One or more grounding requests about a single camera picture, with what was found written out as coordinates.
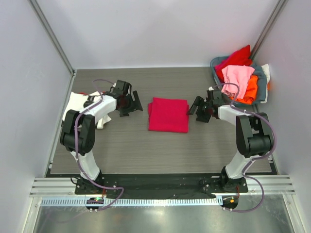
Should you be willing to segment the crimson t shirt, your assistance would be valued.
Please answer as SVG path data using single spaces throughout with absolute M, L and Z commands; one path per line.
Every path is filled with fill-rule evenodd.
M 153 97 L 148 104 L 148 130 L 157 132 L 188 133 L 189 110 L 187 100 Z

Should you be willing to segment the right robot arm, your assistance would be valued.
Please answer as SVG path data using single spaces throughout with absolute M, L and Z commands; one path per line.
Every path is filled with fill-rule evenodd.
M 208 123 L 212 117 L 226 121 L 236 129 L 237 152 L 222 168 L 217 180 L 204 180 L 204 191 L 225 193 L 246 191 L 245 174 L 249 167 L 275 149 L 275 132 L 266 113 L 242 110 L 226 99 L 220 90 L 210 89 L 207 97 L 197 96 L 187 112 L 196 114 L 196 121 Z

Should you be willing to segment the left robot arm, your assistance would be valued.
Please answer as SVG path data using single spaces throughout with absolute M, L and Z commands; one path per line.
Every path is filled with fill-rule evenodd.
M 71 93 L 62 119 L 60 143 L 74 157 L 80 170 L 76 182 L 78 193 L 98 194 L 104 188 L 102 172 L 93 154 L 95 131 L 111 121 L 111 112 L 118 111 L 121 117 L 127 117 L 142 110 L 137 91 L 122 80 L 113 83 L 108 91 Z

